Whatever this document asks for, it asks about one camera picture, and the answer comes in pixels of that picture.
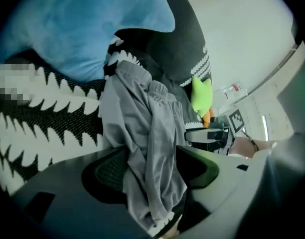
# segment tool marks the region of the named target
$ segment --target green plush toy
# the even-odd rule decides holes
[[[192,108],[195,112],[198,112],[200,117],[203,117],[209,111],[213,101],[210,79],[202,82],[198,77],[192,78],[192,93],[190,101]]]

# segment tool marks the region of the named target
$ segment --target gray garment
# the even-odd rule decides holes
[[[144,68],[121,62],[101,95],[104,138],[130,149],[124,192],[132,216],[151,229],[166,219],[186,190],[177,170],[177,145],[184,139],[182,106]]]

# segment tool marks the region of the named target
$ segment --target white surface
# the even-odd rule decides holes
[[[294,45],[282,0],[189,0],[201,25],[214,90],[262,82]]]
[[[288,62],[253,94],[237,103],[246,125],[246,132],[253,139],[265,140],[262,116],[266,117],[269,140],[283,140],[293,134],[292,126],[277,96],[288,85],[305,59],[302,43]]]

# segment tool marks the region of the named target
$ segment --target pillow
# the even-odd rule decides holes
[[[166,0],[22,0],[0,35],[0,63],[34,49],[67,77],[104,78],[114,33],[124,28],[174,30]]]
[[[198,77],[192,78],[192,92],[190,101],[194,111],[198,112],[200,117],[204,117],[209,111],[213,101],[210,79],[202,82]]]

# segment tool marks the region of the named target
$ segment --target light strip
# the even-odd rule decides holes
[[[264,115],[262,116],[262,122],[263,122],[263,127],[264,127],[264,134],[266,136],[266,141],[268,141],[269,140],[268,127],[267,127],[266,117]]]

